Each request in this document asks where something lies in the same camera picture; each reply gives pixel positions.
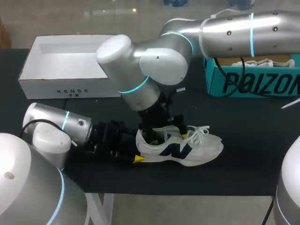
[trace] new balance shoe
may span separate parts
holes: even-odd
[[[163,144],[146,143],[142,130],[136,134],[136,146],[143,162],[172,160],[185,166],[196,166],[215,159],[223,150],[222,139],[208,132],[209,126],[188,126],[187,139],[183,139],[175,126],[153,129],[163,138]]]

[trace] white shoe box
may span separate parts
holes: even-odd
[[[119,97],[95,58],[112,36],[37,37],[19,77],[27,99]]]

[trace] shoe sole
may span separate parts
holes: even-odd
[[[172,156],[159,156],[159,155],[152,155],[152,154],[148,154],[145,152],[141,152],[141,156],[145,157],[143,163],[160,163],[160,162],[164,162],[164,161],[175,161],[184,166],[197,166],[197,165],[202,165],[202,164],[208,163],[208,162],[214,160],[216,157],[218,157],[219,154],[214,155],[213,157],[207,158],[205,160],[187,161],[187,160],[180,159],[180,158],[174,158]]]

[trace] white robotic arm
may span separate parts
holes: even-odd
[[[300,13],[272,11],[204,21],[173,19],[160,37],[132,43],[125,35],[104,42],[96,59],[147,129],[176,125],[165,110],[168,104],[157,85],[181,82],[192,57],[233,58],[300,53]],[[276,194],[277,225],[300,224],[299,140],[289,150]]]

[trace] black cable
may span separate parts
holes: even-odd
[[[243,71],[242,71],[242,75],[241,75],[241,77],[243,78],[245,76],[245,72],[246,72],[245,61],[244,61],[243,58],[240,58],[240,60],[242,62],[242,66],[243,66]],[[243,82],[244,82],[243,79],[241,79],[240,82],[239,82],[239,84],[238,84],[238,86],[236,86],[235,89],[233,89],[230,93],[228,93],[228,94],[226,94],[224,96],[221,96],[221,98],[226,98],[226,97],[231,96],[233,93],[236,92],[236,90],[239,90],[240,88],[242,88]]]
[[[269,209],[267,211],[267,214],[265,215],[264,219],[263,219],[263,222],[262,222],[262,225],[266,225],[267,221],[268,221],[268,218],[270,216],[270,213],[272,211],[272,208],[273,208],[273,205],[274,205],[274,197],[272,198],[272,201],[271,201],[271,204],[269,206]]]
[[[240,90],[243,90],[243,91],[246,91],[248,93],[251,93],[251,94],[254,94],[254,95],[258,95],[258,96],[262,96],[262,97],[267,97],[267,98],[280,98],[280,99],[290,99],[290,98],[296,98],[297,96],[275,96],[275,95],[267,95],[267,94],[262,94],[262,93],[259,93],[258,92],[254,92],[254,91],[251,91],[251,90],[247,90],[245,88],[243,88],[242,86],[240,87],[239,84],[237,84],[236,82],[234,82],[230,76],[228,76],[226,74],[226,72],[223,70],[223,68],[220,66],[220,63],[218,62],[217,58],[214,58],[215,62],[216,62],[216,65],[218,67],[218,69],[221,71],[221,74],[227,79],[229,80],[230,83],[232,83],[234,86],[237,87],[237,89],[240,89]]]
[[[54,126],[55,128],[57,128],[58,130],[64,132],[56,123],[53,123],[52,121],[50,120],[44,120],[44,119],[38,119],[38,120],[32,120],[30,122],[28,122],[21,130],[20,134],[19,134],[19,137],[22,138],[23,134],[24,134],[24,131],[25,129],[32,123],[38,123],[38,122],[43,122],[43,123],[48,123],[52,126]]]
[[[62,109],[63,109],[63,110],[65,110],[65,109],[66,109],[67,100],[68,100],[68,99],[66,98],[66,99],[65,99],[65,102],[64,102],[64,105],[63,105],[63,107],[62,107]]]

